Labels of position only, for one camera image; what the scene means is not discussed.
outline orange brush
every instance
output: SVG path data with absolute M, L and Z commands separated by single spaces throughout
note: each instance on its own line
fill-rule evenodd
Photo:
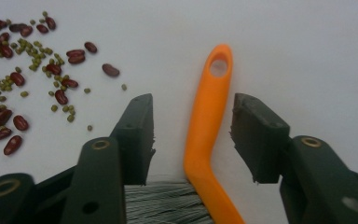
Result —
M 216 62 L 227 66 L 222 76 L 216 76 L 211 70 Z M 213 49 L 202 72 L 186 139 L 186 176 L 216 223 L 244 223 L 211 167 L 214 141 L 226 108 L 232 65 L 229 46 L 219 45 Z

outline pile of beans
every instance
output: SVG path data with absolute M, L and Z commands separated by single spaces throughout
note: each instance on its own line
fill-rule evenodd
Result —
M 32 72 L 36 72 L 41 67 L 46 77 L 53 79 L 53 86 L 57 90 L 49 91 L 48 94 L 51 97 L 55 97 L 58 105 L 52 105 L 51 111 L 56 112 L 59 106 L 61 106 L 64 113 L 69 113 L 67 117 L 68 122 L 73 122 L 76 115 L 75 107 L 69 105 L 69 99 L 65 95 L 65 92 L 67 90 L 75 90 L 79 86 L 78 82 L 70 78 L 69 75 L 62 76 L 62 66 L 65 65 L 65 61 L 60 54 L 55 53 L 51 48 L 43 46 L 39 41 L 31 43 L 26 39 L 33 33 L 34 27 L 43 35 L 57 28 L 56 21 L 46 11 L 42 15 L 43 18 L 39 20 L 39 23 L 35 20 L 30 20 L 29 24 L 13 23 L 11 20 L 0 20 L 0 58 L 10 59 L 16 54 L 22 55 L 24 52 L 27 53 L 31 57 L 31 64 L 28 68 Z M 17 42 L 10 42 L 10 33 L 20 33 L 21 38 Z M 83 49 L 71 49 L 66 52 L 67 62 L 69 64 L 83 63 L 86 61 L 87 53 L 95 54 L 97 52 L 98 49 L 95 44 L 87 41 Z M 43 64 L 43 61 L 48 57 L 50 57 L 48 63 Z M 120 74 L 119 70 L 110 63 L 104 63 L 102 69 L 110 77 L 117 77 Z M 21 68 L 15 67 L 9 76 L 0 79 L 0 103 L 3 103 L 7 99 L 7 96 L 2 94 L 11 92 L 14 87 L 22 87 L 26 84 L 26 77 L 23 74 Z M 127 86 L 123 84 L 122 89 L 126 90 Z M 84 89 L 84 92 L 90 93 L 90 88 Z M 27 97 L 28 95 L 28 91 L 21 92 L 21 97 Z M 13 130 L 6 127 L 12 115 L 12 109 L 0 104 L 0 140 L 6 139 L 13 134 Z M 12 120 L 17 131 L 25 132 L 30 127 L 29 122 L 22 115 L 15 115 Z M 89 125 L 87 130 L 91 131 L 92 126 Z M 12 136 L 7 141 L 4 154 L 10 155 L 14 153 L 20 148 L 21 143 L 22 138 L 19 135 Z

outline metal bristles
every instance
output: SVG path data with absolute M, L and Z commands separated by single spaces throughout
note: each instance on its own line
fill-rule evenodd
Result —
M 127 222 L 213 223 L 193 186 L 182 182 L 152 182 L 125 186 Z

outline brush handle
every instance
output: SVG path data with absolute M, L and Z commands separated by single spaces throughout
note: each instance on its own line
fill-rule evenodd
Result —
M 227 65 L 221 77 L 211 72 L 216 60 Z M 213 49 L 200 78 L 186 139 L 186 176 L 216 223 L 244 223 L 211 167 L 213 145 L 226 108 L 232 65 L 229 46 L 219 45 Z

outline white surface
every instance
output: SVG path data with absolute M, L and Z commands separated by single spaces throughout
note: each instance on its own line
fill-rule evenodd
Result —
M 110 134 L 129 100 L 151 92 L 157 153 L 149 174 L 183 177 L 194 93 L 206 57 L 219 43 L 231 46 L 235 64 L 213 169 L 247 223 L 287 219 L 279 186 L 253 183 L 233 147 L 228 132 L 235 92 L 261 99 L 291 125 L 291 136 L 322 138 L 358 172 L 358 1 L 0 1 L 0 19 L 13 22 L 38 20 L 43 10 L 57 30 L 34 31 L 29 39 L 62 57 L 88 40 L 99 52 L 64 67 L 80 82 L 68 92 L 76 107 L 73 124 L 62 112 L 51 113 L 51 81 L 27 69 L 27 56 L 0 59 L 0 77 L 16 65 L 25 71 L 27 84 L 9 95 L 7 105 L 32 125 L 13 156 L 3 155 L 6 142 L 0 142 L 0 175 L 24 172 L 38 183 L 75 165 L 85 142 Z M 119 68 L 120 77 L 106 77 L 102 63 Z M 21 99 L 22 90 L 30 96 Z

